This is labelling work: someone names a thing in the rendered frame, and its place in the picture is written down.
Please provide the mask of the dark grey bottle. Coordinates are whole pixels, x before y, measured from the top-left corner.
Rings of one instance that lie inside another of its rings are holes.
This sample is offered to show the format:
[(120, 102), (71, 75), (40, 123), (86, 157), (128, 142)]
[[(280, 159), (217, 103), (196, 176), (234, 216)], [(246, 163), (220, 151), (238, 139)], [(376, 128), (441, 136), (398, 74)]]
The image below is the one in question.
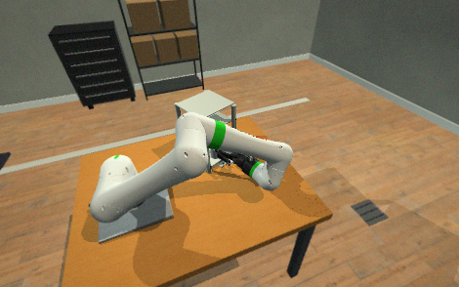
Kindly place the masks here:
[(210, 151), (211, 151), (211, 157), (214, 158), (214, 159), (217, 159), (217, 152), (215, 150), (213, 150), (212, 148), (210, 148)]

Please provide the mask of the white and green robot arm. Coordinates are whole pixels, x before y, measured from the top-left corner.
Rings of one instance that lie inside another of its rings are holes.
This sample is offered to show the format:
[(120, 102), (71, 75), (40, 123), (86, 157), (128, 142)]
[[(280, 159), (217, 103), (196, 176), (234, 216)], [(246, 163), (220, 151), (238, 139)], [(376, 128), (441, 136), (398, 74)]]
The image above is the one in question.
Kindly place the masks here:
[[(264, 190), (280, 186), (293, 159), (293, 150), (286, 143), (249, 135), (194, 112), (180, 116), (175, 131), (173, 150), (139, 174), (125, 155), (112, 156), (103, 163), (89, 204), (95, 220), (112, 223), (153, 195), (199, 177), (208, 165), (207, 148), (250, 156), (242, 172)], [(265, 164), (256, 158), (265, 160)]]

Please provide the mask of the grey metal shelving unit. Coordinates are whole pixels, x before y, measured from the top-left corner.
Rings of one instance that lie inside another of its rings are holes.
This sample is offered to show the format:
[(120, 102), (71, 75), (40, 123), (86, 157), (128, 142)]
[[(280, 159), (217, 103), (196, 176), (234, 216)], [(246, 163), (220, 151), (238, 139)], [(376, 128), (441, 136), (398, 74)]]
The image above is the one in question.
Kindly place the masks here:
[[(185, 112), (194, 112), (224, 124), (231, 122), (231, 126), (236, 129), (236, 104), (210, 90), (205, 90), (204, 92), (195, 95), (191, 98), (188, 98), (181, 102), (175, 102), (175, 109), (177, 114), (177, 119), (179, 119), (181, 110)], [(231, 105), (231, 118), (227, 117), (223, 113), (219, 112)], [(211, 157), (210, 148), (207, 148), (208, 153), (208, 165), (205, 170), (208, 174), (211, 173), (211, 169), (219, 165), (220, 167), (225, 166), (226, 163), (220, 158), (214, 159)], [(211, 163), (210, 163), (211, 162)]]

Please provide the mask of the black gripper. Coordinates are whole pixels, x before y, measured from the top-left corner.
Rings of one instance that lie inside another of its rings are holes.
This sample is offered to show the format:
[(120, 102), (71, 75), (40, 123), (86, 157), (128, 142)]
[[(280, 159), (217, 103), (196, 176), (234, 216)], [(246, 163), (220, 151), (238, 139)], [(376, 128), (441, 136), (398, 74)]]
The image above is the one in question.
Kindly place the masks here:
[(248, 155), (240, 154), (240, 153), (235, 153), (235, 154), (229, 154), (226, 152), (223, 152), (221, 150), (213, 149), (217, 152), (217, 157), (230, 164), (236, 164), (239, 168), (242, 168), (242, 165), (244, 161), (250, 157)]

